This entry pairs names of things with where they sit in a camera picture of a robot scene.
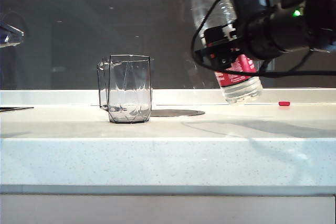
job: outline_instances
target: plastic water bottle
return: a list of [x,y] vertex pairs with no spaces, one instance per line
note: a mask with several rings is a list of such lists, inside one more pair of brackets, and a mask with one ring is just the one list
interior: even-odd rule
[[[197,28],[214,2],[215,0],[192,0],[194,23]],[[224,34],[229,38],[229,33],[233,30],[231,23],[235,19],[236,14],[231,1],[222,0],[219,2],[199,33],[203,46],[206,46],[204,39],[206,29],[229,24],[223,29]],[[238,56],[227,70],[256,72],[253,61],[245,55]],[[215,75],[225,100],[231,105],[241,105],[255,100],[263,90],[259,77],[238,76],[221,72],[215,72]]]

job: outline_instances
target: red bottle label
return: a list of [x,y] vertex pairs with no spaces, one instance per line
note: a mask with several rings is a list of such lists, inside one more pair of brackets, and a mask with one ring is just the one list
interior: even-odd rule
[[[239,55],[236,61],[232,63],[231,67],[227,70],[239,72],[256,72],[253,61],[247,58],[245,55]],[[235,85],[251,78],[251,76],[238,76],[236,74],[227,74],[221,72],[215,72],[215,74],[221,87]]]

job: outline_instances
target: black cable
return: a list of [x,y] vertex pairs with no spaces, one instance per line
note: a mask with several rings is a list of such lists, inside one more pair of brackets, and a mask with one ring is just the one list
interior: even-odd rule
[[217,71],[217,72],[222,72],[222,73],[227,73],[227,74],[235,74],[235,75],[238,75],[238,76],[251,76],[251,77],[280,78],[280,77],[286,77],[286,76],[336,76],[336,71],[296,71],[297,69],[299,69],[300,67],[302,67],[306,63],[308,58],[313,53],[312,50],[309,50],[309,52],[303,57],[303,59],[300,61],[299,64],[297,64],[296,66],[294,66],[293,68],[291,68],[289,71],[286,71],[286,72],[274,72],[274,71],[273,72],[266,72],[266,68],[267,68],[267,65],[269,64],[269,62],[264,62],[262,64],[262,66],[261,66],[262,71],[259,71],[259,72],[240,72],[240,71],[230,71],[230,70],[226,70],[226,69],[224,69],[224,70],[223,69],[216,69],[216,68],[205,65],[202,62],[198,61],[198,59],[196,58],[196,55],[194,53],[196,38],[197,38],[198,34],[200,33],[200,31],[202,30],[205,22],[207,21],[207,19],[210,16],[210,14],[212,13],[213,9],[219,3],[219,1],[221,1],[221,0],[216,0],[212,4],[210,9],[206,13],[202,23],[199,25],[198,29],[196,30],[196,32],[195,32],[195,34],[192,38],[191,55],[192,55],[194,61],[196,63],[198,63],[200,66],[202,66],[204,68],[207,68],[209,70]]
[[313,52],[314,51],[312,49],[309,49],[308,53],[306,53],[306,55],[302,58],[302,60],[296,66],[289,69],[288,72],[294,72],[298,70],[299,68],[301,68],[307,62],[307,60],[313,54]]
[[268,67],[268,64],[271,62],[272,60],[265,60],[263,63],[262,63],[262,65],[261,65],[261,67],[260,67],[260,69],[259,69],[259,72],[260,73],[265,73],[266,72],[266,69],[267,69],[267,67]]

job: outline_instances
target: white cabinet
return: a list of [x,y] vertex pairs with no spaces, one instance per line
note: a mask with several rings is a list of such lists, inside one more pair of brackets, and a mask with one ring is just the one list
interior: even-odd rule
[[334,224],[334,197],[1,195],[1,224]]

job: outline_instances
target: green led light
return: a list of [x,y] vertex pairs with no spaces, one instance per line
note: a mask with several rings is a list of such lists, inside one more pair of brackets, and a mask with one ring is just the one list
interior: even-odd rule
[[302,16],[302,13],[299,10],[295,10],[293,12],[293,17],[299,17],[299,16]]

